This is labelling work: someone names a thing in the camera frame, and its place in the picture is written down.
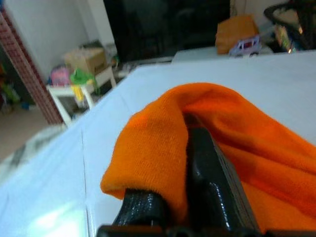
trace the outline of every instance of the toy car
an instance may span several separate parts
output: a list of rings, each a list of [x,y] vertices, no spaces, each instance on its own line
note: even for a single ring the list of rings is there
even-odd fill
[[[243,56],[258,55],[261,50],[261,43],[259,35],[248,39],[239,40],[237,44],[231,50],[229,50],[230,56]]]

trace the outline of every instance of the white tablecloth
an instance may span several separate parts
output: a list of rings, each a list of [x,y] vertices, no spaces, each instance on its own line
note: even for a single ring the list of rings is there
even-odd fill
[[[95,236],[121,201],[101,193],[115,141],[132,114],[189,82],[232,88],[316,144],[316,52],[143,66],[0,187],[0,235]]]

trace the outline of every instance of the black television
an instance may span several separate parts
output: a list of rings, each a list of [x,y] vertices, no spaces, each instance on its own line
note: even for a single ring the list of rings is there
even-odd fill
[[[122,62],[213,46],[230,0],[104,0]]]

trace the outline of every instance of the red brick pillar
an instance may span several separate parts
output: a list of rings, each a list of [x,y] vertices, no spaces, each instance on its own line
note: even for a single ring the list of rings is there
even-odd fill
[[[21,38],[5,9],[0,11],[0,44],[10,58],[28,92],[41,109],[48,123],[62,123],[62,118]]]

